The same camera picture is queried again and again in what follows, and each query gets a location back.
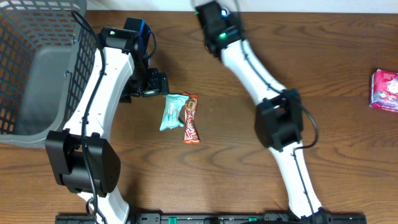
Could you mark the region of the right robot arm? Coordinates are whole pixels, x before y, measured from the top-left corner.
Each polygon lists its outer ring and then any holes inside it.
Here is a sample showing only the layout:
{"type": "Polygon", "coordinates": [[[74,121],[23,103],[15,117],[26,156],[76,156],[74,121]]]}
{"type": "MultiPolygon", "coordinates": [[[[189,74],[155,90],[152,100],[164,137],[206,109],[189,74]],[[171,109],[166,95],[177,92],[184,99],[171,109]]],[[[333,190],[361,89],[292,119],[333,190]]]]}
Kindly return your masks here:
{"type": "Polygon", "coordinates": [[[218,1],[195,4],[205,47],[241,82],[256,106],[254,129],[274,156],[284,181],[293,216],[318,223],[322,204],[312,187],[304,150],[316,145],[318,124],[297,90],[274,78],[257,58],[246,37],[241,14],[218,1]]]}

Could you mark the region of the orange chocolate bar wrapper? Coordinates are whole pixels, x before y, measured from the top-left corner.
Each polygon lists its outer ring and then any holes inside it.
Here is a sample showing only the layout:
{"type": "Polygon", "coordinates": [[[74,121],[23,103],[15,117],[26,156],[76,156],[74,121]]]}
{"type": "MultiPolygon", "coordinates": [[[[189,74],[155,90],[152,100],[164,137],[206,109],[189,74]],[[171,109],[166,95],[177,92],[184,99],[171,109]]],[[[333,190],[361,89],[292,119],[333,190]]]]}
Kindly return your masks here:
{"type": "Polygon", "coordinates": [[[185,132],[184,140],[185,144],[199,144],[200,138],[195,127],[195,115],[198,106],[198,95],[183,92],[184,96],[188,96],[188,100],[185,103],[185,132]]]}

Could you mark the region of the purple snack package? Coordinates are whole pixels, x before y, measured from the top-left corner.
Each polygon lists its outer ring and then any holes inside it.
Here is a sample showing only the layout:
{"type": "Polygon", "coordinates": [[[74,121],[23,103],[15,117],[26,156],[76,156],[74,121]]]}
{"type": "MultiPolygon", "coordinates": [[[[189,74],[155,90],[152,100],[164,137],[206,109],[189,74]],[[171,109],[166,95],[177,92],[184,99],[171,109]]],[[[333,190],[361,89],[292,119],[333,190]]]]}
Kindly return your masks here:
{"type": "Polygon", "coordinates": [[[369,106],[397,112],[397,73],[378,69],[371,75],[369,106]]]}

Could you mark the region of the teal snack wrapper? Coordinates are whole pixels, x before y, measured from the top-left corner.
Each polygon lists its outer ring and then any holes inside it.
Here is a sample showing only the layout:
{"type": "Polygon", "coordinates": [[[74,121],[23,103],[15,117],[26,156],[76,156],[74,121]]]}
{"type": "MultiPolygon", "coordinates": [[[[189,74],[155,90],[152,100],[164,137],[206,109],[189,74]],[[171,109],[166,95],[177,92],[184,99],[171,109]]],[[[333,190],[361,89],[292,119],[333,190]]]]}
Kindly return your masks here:
{"type": "Polygon", "coordinates": [[[165,97],[165,109],[160,124],[160,131],[165,129],[173,129],[176,127],[183,127],[180,120],[180,113],[188,100],[186,95],[167,95],[165,97]]]}

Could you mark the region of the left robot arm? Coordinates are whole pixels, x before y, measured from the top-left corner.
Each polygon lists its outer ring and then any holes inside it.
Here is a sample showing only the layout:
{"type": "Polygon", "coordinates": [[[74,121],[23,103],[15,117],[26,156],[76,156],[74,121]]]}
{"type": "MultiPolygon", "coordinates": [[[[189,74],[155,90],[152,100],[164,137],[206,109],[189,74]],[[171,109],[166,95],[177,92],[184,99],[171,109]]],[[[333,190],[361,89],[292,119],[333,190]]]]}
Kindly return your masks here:
{"type": "Polygon", "coordinates": [[[110,144],[119,102],[168,93],[167,74],[149,67],[149,39],[142,19],[104,27],[81,100],[61,131],[50,131],[45,149],[58,185],[86,202],[87,215],[57,215],[56,223],[134,223],[118,189],[121,160],[110,144]]]}

